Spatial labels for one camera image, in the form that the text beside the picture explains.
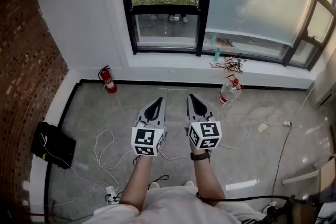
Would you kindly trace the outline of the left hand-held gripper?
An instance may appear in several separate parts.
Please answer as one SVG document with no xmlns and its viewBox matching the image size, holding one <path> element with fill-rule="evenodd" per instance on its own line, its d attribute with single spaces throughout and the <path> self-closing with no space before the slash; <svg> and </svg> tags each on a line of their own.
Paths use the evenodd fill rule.
<svg viewBox="0 0 336 224">
<path fill-rule="evenodd" d="M 166 140 L 165 100 L 161 97 L 139 109 L 131 130 L 131 146 L 136 155 L 157 156 Z"/>
</svg>

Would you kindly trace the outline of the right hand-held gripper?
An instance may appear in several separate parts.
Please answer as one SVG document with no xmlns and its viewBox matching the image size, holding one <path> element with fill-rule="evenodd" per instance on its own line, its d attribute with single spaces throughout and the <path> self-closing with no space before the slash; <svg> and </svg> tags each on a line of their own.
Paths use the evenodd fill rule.
<svg viewBox="0 0 336 224">
<path fill-rule="evenodd" d="M 212 150 L 222 139 L 220 121 L 216 121 L 209 104 L 203 98 L 189 94 L 187 116 L 190 121 L 188 136 L 197 150 Z"/>
</svg>

